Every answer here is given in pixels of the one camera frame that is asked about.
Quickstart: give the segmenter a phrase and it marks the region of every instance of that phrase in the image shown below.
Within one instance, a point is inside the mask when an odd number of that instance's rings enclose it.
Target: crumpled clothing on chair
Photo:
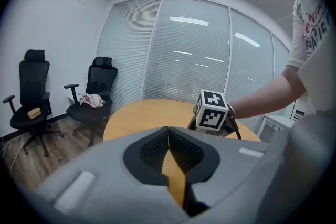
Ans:
[[[101,108],[104,105],[105,101],[102,100],[102,98],[98,94],[84,93],[83,96],[79,98],[79,104],[83,104],[83,103],[88,104],[93,108]]]

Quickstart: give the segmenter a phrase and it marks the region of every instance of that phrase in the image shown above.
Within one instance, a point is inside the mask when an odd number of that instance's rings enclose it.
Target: wooden floor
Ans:
[[[44,135],[44,141],[50,157],[43,155],[44,151],[39,139],[34,140],[27,147],[29,151],[28,155],[21,150],[12,167],[11,176],[14,181],[29,190],[36,190],[40,183],[50,174],[87,150],[90,140],[90,131],[78,131],[77,136],[74,137],[72,131],[78,126],[79,123],[71,118],[64,118],[52,123],[51,129],[61,130],[65,137],[61,138],[58,134]],[[8,167],[8,170],[27,136],[29,136],[28,133],[10,140],[12,146],[6,150],[6,154],[2,159],[4,164]],[[95,145],[102,143],[103,134],[97,131],[94,139]]]

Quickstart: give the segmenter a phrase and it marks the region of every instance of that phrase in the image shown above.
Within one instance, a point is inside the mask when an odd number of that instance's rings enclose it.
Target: white cube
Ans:
[[[196,104],[196,127],[219,131],[228,111],[221,92],[201,90]]]

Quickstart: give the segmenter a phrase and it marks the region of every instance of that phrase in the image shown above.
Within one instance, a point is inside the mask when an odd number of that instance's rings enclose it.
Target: chair seat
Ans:
[[[68,107],[67,114],[76,121],[81,123],[94,123],[101,121],[109,116],[109,110],[106,106],[93,108],[88,104],[75,103]]]
[[[35,128],[38,125],[42,125],[47,121],[48,108],[46,106],[42,106],[40,109],[41,115],[31,120],[27,113],[32,109],[24,108],[23,106],[21,106],[11,118],[11,127],[19,130],[29,131],[30,129]]]

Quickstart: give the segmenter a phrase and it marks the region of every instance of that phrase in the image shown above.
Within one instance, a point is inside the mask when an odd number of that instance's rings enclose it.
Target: baseboard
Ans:
[[[61,114],[61,115],[58,115],[56,117],[53,117],[53,118],[49,119],[48,122],[52,123],[52,122],[61,120],[61,119],[65,118],[66,116],[67,116],[66,113],[65,114]],[[27,131],[17,130],[17,131],[15,131],[13,133],[7,134],[7,135],[4,136],[4,142],[7,142],[7,141],[9,141],[11,139],[14,139],[14,138],[16,138],[16,137],[18,137],[20,135],[25,134],[25,133],[27,133]]]

